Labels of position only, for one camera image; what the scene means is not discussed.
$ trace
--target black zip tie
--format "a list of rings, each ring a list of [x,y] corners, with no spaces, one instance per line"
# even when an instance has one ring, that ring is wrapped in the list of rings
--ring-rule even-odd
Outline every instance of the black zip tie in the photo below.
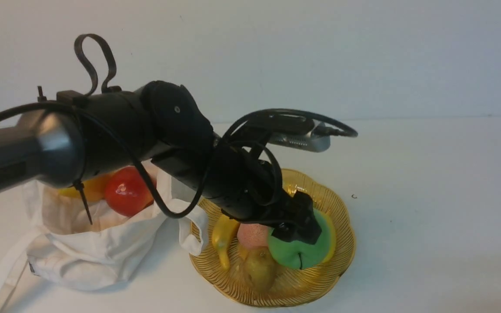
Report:
[[[84,209],[86,210],[86,215],[88,215],[88,220],[90,221],[90,225],[92,224],[92,216],[90,215],[90,210],[88,208],[88,201],[86,200],[86,195],[84,194],[84,184],[80,180],[75,180],[73,182],[73,186],[75,189],[80,192],[80,197],[82,198],[82,202],[84,203]]]

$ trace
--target gold woven basket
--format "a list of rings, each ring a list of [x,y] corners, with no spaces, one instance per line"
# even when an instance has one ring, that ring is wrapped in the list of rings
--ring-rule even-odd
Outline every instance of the gold woven basket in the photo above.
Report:
[[[328,187],[316,183],[312,178],[296,170],[284,169],[284,189],[291,195],[301,190],[312,196],[314,207],[332,218],[336,228],[336,252],[328,263],[305,270],[292,270],[279,266],[276,282],[267,293],[253,291],[242,279],[242,259],[239,257],[237,237],[231,242],[229,259],[231,269],[221,268],[217,252],[211,244],[200,256],[190,256],[194,268],[223,295],[254,307],[287,307],[311,303],[326,295],[353,260],[356,242],[349,221],[349,214],[343,200]],[[208,237],[221,215],[220,209],[202,200],[200,206],[209,216]],[[193,234],[198,229],[193,225]]]

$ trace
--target pink peach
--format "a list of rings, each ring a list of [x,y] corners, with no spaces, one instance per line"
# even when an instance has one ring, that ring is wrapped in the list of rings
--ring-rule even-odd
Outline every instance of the pink peach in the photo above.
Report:
[[[268,246],[270,228],[261,224],[241,224],[237,232],[237,240],[246,249]]]

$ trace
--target apple stem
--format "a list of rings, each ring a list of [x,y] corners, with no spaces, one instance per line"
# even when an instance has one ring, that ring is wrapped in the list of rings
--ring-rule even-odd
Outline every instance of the apple stem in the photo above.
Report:
[[[302,270],[303,269],[303,258],[301,257],[300,252],[298,253],[298,255],[299,255],[299,261],[301,262],[301,266],[299,267],[299,270]]]

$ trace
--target cloth bag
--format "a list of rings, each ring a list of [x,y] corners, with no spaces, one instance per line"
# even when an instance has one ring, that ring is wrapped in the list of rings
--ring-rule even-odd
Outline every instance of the cloth bag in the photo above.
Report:
[[[188,202],[171,196],[171,176],[147,166],[157,177],[157,190],[173,212]],[[27,215],[33,228],[0,262],[0,309],[26,268],[35,275],[68,288],[92,291],[127,281],[151,248],[159,226],[167,218],[157,204],[132,218],[113,211],[105,200],[91,203],[93,225],[82,200],[65,198],[39,182],[23,186]],[[191,233],[191,222],[201,240]],[[207,215],[196,206],[179,219],[179,244],[195,256],[207,245]]]

